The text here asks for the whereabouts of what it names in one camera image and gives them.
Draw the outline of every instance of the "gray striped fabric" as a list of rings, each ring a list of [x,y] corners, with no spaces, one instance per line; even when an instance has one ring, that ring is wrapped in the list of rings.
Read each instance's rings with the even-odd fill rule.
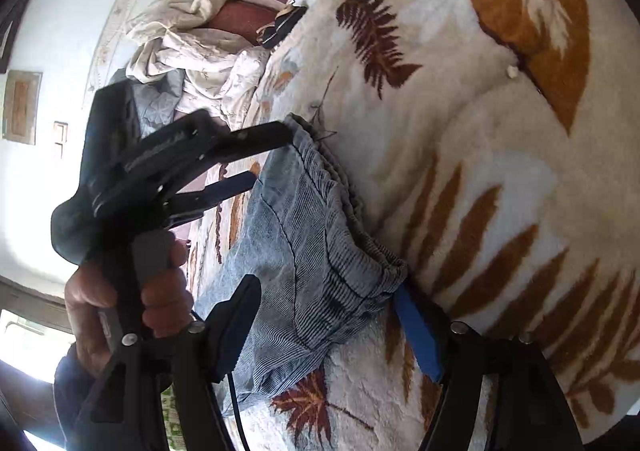
[[[242,232],[212,287],[196,301],[206,316],[245,274],[262,284],[262,304],[234,382],[242,409],[270,399],[314,371],[332,344],[347,341],[408,274],[369,236],[347,177],[317,132],[285,119],[293,145],[270,153],[249,200]],[[214,385],[232,413],[226,381]]]

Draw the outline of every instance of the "fern leaf print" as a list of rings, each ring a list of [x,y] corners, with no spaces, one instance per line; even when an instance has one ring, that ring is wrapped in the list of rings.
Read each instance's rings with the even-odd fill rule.
[[[400,64],[403,54],[398,50],[398,27],[391,25],[396,15],[384,6],[385,0],[346,0],[335,17],[341,27],[351,29],[356,56],[364,65],[364,79],[378,91],[386,81],[400,88],[421,65]]]

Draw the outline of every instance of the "white blanket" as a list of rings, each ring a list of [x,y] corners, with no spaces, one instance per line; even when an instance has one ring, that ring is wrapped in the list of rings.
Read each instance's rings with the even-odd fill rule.
[[[139,44],[127,76],[143,83],[184,69],[184,95],[177,110],[207,108],[234,130],[251,103],[269,53],[245,38],[206,24],[226,0],[156,0],[126,25]]]

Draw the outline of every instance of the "blue plastic tab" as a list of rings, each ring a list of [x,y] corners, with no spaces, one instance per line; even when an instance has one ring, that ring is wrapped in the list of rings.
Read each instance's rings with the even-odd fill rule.
[[[437,383],[442,378],[444,369],[438,360],[436,341],[404,285],[400,285],[394,294],[394,307],[420,371]]]

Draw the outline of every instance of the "clamp handle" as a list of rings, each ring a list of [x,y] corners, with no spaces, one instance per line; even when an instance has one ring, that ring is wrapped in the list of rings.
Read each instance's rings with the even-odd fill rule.
[[[144,306],[140,291],[148,280],[171,267],[174,234],[156,229],[136,236],[129,245],[96,256],[105,279],[118,294],[114,308],[98,311],[111,353],[127,334],[147,339],[151,332],[142,322]]]

